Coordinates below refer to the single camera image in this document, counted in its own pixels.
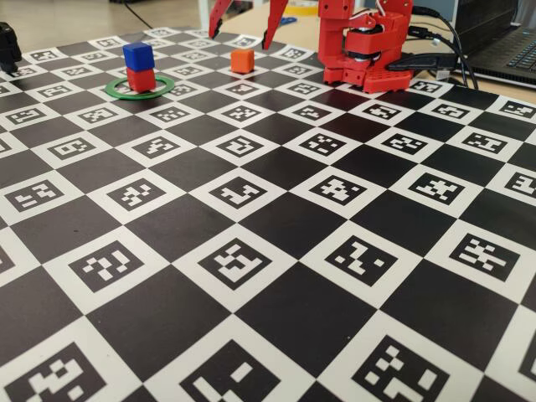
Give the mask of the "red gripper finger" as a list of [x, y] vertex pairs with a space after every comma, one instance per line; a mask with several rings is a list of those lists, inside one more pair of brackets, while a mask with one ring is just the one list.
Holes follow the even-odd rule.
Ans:
[[286, 9], [288, 0], [270, 0], [270, 12], [267, 20], [267, 28], [261, 42], [262, 49], [268, 49], [271, 46], [272, 39], [278, 29], [282, 15]]
[[222, 17], [226, 13], [232, 0], [216, 0], [209, 15], [209, 37], [214, 39], [223, 23]]

